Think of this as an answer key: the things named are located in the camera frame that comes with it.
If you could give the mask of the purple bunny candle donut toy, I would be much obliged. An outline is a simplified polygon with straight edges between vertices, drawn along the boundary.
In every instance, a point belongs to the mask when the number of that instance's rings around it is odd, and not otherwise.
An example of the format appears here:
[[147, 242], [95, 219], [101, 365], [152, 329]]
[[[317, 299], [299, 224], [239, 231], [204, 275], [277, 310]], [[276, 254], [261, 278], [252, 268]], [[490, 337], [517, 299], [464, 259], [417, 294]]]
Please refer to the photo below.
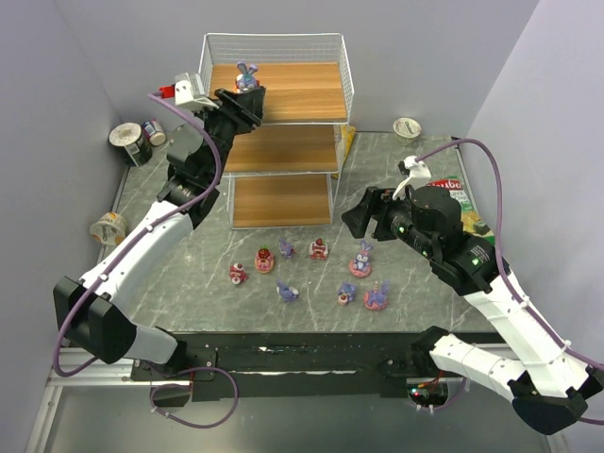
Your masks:
[[390, 281], [376, 281], [373, 288], [363, 296], [363, 305], [368, 310], [384, 310], [388, 306]]

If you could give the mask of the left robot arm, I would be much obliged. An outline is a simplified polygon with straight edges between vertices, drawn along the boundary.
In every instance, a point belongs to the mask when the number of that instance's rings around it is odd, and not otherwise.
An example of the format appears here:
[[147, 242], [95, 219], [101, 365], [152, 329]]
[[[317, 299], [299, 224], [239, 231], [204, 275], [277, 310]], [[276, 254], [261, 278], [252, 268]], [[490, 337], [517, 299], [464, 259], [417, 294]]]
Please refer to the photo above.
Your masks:
[[132, 321], [126, 304], [160, 257], [210, 213], [234, 139], [260, 126], [265, 94], [262, 86], [246, 92], [218, 89], [206, 106], [185, 116], [187, 126], [166, 151], [167, 180], [145, 217], [90, 271], [56, 284], [60, 341], [68, 339], [107, 364], [132, 359], [169, 372], [186, 366], [185, 342]]

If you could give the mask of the purple bunny on pink donut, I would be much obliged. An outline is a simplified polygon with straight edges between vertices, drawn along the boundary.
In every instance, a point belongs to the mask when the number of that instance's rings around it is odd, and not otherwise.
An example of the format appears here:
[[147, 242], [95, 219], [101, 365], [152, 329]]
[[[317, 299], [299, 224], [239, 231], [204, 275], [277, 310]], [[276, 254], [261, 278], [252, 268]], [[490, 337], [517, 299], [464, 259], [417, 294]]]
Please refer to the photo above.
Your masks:
[[361, 240], [361, 249], [353, 259], [348, 263], [348, 270], [352, 276], [363, 278], [368, 277], [372, 272], [372, 263], [370, 261], [370, 251], [373, 246], [365, 240]]

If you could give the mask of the blue white small can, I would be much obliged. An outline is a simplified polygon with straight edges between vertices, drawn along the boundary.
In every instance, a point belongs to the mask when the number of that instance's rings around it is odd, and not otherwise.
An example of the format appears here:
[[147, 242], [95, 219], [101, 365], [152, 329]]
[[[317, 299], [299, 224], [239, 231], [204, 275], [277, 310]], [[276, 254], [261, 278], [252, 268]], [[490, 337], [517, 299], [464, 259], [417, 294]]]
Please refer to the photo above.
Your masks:
[[144, 136], [152, 146], [160, 146], [166, 142], [166, 134], [157, 120], [147, 120], [141, 124], [141, 127]]

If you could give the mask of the yellow snack packet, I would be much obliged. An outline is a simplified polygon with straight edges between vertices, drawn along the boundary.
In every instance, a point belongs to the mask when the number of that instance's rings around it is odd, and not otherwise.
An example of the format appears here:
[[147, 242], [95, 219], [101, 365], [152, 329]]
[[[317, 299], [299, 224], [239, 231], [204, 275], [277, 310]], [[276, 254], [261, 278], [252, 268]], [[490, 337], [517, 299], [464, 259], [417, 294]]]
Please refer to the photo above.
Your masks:
[[333, 126], [333, 132], [338, 170], [331, 175], [331, 178], [338, 179], [352, 147], [356, 128], [349, 124], [338, 124]]

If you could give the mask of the tipped paper cup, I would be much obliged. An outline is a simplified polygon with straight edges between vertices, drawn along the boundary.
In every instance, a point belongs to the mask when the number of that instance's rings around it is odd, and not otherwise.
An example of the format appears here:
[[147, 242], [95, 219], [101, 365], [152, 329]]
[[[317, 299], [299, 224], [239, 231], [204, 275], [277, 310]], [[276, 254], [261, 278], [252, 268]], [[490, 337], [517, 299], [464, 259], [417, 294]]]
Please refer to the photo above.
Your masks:
[[127, 221], [115, 212], [105, 213], [90, 226], [90, 234], [103, 245], [117, 246], [126, 237]]

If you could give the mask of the pink bear strawberry donut toy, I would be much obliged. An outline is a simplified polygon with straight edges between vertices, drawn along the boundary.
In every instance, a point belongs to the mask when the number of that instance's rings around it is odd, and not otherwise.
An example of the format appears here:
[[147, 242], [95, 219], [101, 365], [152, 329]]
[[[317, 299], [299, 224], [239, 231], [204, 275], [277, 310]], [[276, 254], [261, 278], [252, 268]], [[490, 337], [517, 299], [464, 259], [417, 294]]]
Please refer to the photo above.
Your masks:
[[254, 265], [256, 270], [261, 274], [268, 274], [273, 270], [275, 255], [266, 245], [261, 247], [256, 253]]

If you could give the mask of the green chips bag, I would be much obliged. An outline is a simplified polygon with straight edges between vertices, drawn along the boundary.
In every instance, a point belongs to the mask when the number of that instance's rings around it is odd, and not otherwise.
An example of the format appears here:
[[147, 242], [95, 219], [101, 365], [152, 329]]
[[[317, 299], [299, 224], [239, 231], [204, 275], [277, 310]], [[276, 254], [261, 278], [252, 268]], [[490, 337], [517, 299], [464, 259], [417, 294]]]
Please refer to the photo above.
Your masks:
[[461, 221], [463, 231], [495, 243], [495, 234], [478, 215], [468, 192], [456, 177], [445, 177], [430, 181], [428, 186], [442, 187], [449, 191], [450, 196], [461, 205]]

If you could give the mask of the strawberry cake slice toy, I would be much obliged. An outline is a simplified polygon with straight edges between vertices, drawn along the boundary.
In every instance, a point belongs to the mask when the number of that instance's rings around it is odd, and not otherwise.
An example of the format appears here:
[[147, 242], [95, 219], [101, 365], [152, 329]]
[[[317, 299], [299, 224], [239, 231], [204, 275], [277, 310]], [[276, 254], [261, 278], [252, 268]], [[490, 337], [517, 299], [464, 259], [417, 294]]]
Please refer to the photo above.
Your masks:
[[317, 238], [310, 243], [309, 254], [312, 260], [326, 260], [328, 258], [328, 247], [322, 238]]

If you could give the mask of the small purple bunny cupcake toy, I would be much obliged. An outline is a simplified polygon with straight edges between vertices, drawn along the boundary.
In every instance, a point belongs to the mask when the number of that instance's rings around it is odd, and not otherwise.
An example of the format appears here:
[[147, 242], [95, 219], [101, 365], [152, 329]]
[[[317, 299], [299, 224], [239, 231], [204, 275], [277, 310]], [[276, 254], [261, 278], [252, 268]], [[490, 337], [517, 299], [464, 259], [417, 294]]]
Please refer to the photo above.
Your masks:
[[337, 295], [338, 303], [341, 306], [345, 306], [352, 302], [355, 298], [356, 286], [350, 282], [343, 282], [340, 286]]

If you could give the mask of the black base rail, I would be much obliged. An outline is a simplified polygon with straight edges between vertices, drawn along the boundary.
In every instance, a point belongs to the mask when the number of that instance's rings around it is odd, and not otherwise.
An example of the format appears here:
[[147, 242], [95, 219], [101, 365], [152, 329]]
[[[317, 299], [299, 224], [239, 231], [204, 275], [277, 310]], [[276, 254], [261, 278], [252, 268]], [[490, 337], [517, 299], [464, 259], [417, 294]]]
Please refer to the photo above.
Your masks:
[[186, 373], [163, 376], [140, 362], [134, 381], [193, 387], [195, 402], [239, 397], [408, 395], [415, 380], [438, 376], [417, 333], [181, 333]]

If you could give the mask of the pink bear roll cake toy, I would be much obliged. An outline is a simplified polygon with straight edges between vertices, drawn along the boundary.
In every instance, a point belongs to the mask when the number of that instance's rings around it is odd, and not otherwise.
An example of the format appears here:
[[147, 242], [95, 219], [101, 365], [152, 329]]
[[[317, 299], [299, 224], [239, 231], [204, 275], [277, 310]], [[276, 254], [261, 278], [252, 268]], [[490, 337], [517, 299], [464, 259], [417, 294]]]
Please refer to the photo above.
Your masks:
[[235, 262], [230, 266], [229, 278], [234, 285], [240, 285], [248, 280], [248, 274], [241, 263]]

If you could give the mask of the dark paper cup white lid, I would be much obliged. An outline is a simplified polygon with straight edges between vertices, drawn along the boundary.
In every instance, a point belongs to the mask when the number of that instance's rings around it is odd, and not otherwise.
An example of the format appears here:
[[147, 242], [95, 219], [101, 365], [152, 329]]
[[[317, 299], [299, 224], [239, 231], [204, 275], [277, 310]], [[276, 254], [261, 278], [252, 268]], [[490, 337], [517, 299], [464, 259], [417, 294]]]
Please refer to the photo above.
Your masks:
[[109, 143], [118, 151], [121, 159], [130, 167], [140, 167], [152, 157], [152, 148], [137, 123], [123, 123], [109, 134]]

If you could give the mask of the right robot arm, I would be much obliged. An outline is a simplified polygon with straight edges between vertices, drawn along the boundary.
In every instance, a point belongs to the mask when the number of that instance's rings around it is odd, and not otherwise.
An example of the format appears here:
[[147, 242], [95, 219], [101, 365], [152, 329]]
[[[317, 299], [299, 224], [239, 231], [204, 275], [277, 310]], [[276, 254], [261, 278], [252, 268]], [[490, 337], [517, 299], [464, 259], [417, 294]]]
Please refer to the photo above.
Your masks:
[[497, 266], [492, 243], [464, 231], [461, 205], [447, 189], [408, 186], [396, 199], [390, 190], [369, 187], [342, 220], [356, 239], [376, 220], [375, 240], [400, 240], [427, 259], [432, 273], [478, 310], [516, 356], [497, 356], [430, 327], [412, 345], [419, 368], [455, 373], [493, 391], [545, 435], [584, 421], [588, 399], [603, 390], [602, 370], [557, 344], [527, 297], [514, 299], [506, 286], [515, 280], [512, 270]]

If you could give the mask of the white yogurt cup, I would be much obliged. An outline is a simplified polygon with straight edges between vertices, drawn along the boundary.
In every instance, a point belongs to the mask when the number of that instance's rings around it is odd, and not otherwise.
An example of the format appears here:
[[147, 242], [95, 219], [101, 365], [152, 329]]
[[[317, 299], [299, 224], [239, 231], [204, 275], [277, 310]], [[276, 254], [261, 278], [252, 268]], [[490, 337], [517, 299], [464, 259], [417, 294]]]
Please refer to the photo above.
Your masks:
[[408, 144], [415, 141], [421, 135], [422, 127], [412, 118], [401, 117], [394, 121], [393, 131], [400, 142]]

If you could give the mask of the purple bunny red bow toy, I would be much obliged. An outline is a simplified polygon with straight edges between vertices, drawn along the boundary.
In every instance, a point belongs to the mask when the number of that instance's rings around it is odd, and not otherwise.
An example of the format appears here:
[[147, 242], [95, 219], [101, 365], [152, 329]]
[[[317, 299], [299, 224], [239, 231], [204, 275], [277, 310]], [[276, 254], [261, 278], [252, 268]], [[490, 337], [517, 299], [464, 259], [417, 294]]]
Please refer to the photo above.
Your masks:
[[294, 246], [283, 238], [280, 238], [278, 242], [279, 253], [281, 254], [281, 256], [285, 259], [291, 259], [295, 254]]

